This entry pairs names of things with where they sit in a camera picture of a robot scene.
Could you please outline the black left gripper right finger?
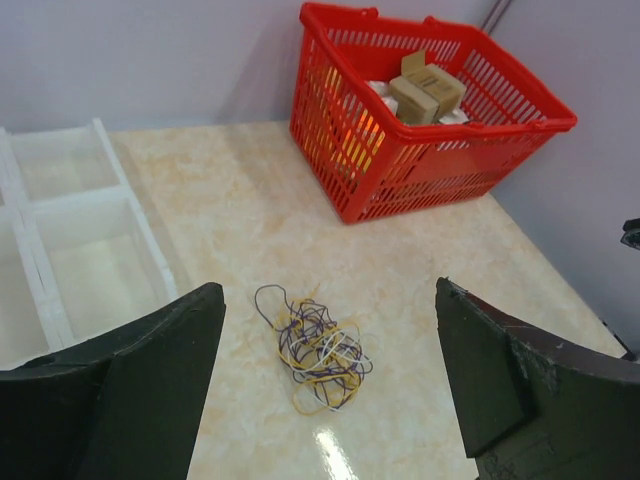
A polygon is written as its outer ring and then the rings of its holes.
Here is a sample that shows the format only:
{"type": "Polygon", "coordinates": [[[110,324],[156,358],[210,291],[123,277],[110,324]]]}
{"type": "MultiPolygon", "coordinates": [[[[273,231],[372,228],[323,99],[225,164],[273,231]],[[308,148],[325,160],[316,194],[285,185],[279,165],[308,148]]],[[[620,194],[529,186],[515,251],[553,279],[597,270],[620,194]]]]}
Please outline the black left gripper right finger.
{"type": "Polygon", "coordinates": [[[510,316],[447,278],[438,336],[481,479],[636,479],[639,366],[510,316]]]}

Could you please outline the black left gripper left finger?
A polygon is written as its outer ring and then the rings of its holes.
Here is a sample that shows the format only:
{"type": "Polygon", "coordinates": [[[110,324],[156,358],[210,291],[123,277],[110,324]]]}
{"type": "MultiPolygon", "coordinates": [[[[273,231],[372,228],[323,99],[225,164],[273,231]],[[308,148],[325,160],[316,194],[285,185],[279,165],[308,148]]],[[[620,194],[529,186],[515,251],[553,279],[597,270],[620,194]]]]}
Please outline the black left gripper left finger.
{"type": "Polygon", "coordinates": [[[222,287],[1,374],[5,479],[183,479],[220,342],[222,287]]]}

